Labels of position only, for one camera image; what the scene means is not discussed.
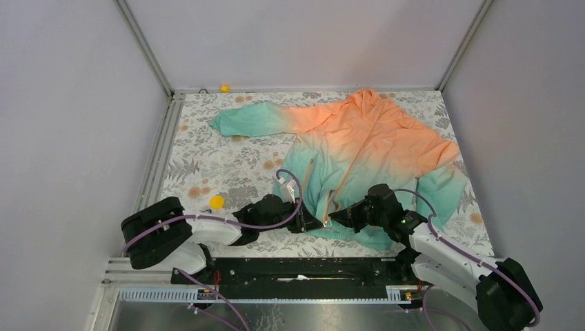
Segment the floral patterned table mat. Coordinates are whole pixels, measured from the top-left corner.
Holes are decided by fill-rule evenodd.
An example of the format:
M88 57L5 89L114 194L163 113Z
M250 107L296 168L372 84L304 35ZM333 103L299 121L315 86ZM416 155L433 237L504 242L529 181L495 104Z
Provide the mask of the floral patterned table mat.
M262 101L287 106L313 106L347 99L350 92L250 92L233 94L185 94L159 197L179 197L186 213L205 212L214 196L224 204L214 214L224 216L272 193L275 172L295 142L293 134L267 137L222 137L208 123L220 110L240 108ZM384 91L391 99L444 138L456 141L442 95L438 91ZM444 232L461 244L494 256L472 185L467 186L459 206ZM357 241L293 234L271 230L257 241L239 247L207 243L213 257L393 257L403 246L375 250Z

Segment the mint and orange zip jacket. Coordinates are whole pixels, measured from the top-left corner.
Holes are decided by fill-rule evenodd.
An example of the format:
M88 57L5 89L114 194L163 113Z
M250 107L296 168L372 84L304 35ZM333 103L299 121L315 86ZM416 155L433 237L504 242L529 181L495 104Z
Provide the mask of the mint and orange zip jacket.
M296 135L283 167L300 180L309 213L324 223L313 231L315 237L349 239L387 250L392 241L380 226L355 232L331 220L330 214L385 183L397 191L405 208L432 214L433 225L440 229L455 214L468 183L455 166L459 156L455 142L374 90L316 106L263 102L222 110L210 125L225 137Z

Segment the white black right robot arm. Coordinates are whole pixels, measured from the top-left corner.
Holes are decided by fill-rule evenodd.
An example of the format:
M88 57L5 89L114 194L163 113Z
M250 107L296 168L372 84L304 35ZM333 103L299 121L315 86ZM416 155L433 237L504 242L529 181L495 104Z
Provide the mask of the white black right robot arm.
M404 245L396 256L397 278L412 284L420 280L437 287L476 311L488 330L523 330L541 321L543 310L528 275L514 259L496 259L462 245L434 227L437 212L430 201L412 191L430 213L405 209L399 190L386 184L371 187L364 198L329 217L359 232L367 225L381 228Z

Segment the yellow round disc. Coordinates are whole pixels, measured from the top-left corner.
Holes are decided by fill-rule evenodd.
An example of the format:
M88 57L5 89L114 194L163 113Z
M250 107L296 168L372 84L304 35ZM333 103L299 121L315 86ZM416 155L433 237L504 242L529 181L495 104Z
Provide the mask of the yellow round disc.
M222 209L224 207L224 204L225 199L221 195L215 195L211 197L209 200L209 207L214 210Z

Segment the aluminium frame post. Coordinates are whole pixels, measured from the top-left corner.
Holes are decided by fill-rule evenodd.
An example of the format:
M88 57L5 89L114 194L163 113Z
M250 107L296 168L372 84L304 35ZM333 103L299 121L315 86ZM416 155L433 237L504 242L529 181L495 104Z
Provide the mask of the aluminium frame post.
M157 60L148 40L137 21L136 16L134 15L130 4L126 0L114 0L113 3L116 5L123 21L125 22L127 28L129 29L132 37L134 38L139 51L142 53L146 63L154 77L159 84L160 88L163 90L163 93L166 95L168 99L171 99L174 95L174 89L172 88L166 74L163 71L159 61Z
M481 27L484 19L488 15L492 5L494 4L494 0L483 0L480 4L479 9L475 13L473 20L471 21L469 27L467 28L462 40L460 41L452 59L450 60L447 68L445 69L441 79L435 86L435 90L443 92L445 91L451 77L454 75L459 63L463 59L464 55L470 44L472 43L477 31Z

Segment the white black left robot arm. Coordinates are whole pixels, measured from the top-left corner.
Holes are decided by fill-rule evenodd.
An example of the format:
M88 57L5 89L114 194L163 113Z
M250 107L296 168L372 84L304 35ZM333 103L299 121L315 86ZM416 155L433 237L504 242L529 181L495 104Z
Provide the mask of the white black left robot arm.
M121 222L123 253L133 269L165 265L186 271L197 283L206 283L214 274L207 242L242 246L270 230L285 228L298 234L323 227L300 199L283 201L273 194L227 217L185 214L184 210L179 198L169 197Z

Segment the aluminium frame post right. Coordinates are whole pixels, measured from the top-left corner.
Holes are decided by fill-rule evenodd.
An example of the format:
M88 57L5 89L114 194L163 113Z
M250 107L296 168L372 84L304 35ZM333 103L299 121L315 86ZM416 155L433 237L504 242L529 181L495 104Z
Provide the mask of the aluminium frame post right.
M492 5L494 4L494 0L483 0L480 4L479 9L475 13L473 20L471 21L469 27L467 28L462 40L460 41L452 59L450 60L447 68L445 69L441 79L435 86L435 90L443 92L445 91L451 77L454 75L459 63L463 59L464 55L470 44L472 43L477 31L481 27L484 19L488 15Z

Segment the aluminium frame post left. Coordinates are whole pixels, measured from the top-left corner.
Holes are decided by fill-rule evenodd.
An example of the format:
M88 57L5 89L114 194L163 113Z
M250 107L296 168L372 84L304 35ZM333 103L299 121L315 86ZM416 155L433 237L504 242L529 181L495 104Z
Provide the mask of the aluminium frame post left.
M163 90L163 93L166 95L168 99L171 99L174 95L174 89L172 88L166 74L163 71L159 61L157 60L148 40L137 21L136 16L134 15L130 4L126 0L114 0L113 3L116 5L123 21L125 22L127 28L129 29L132 37L134 38L139 51L142 53L146 63L154 77L159 84L160 88Z

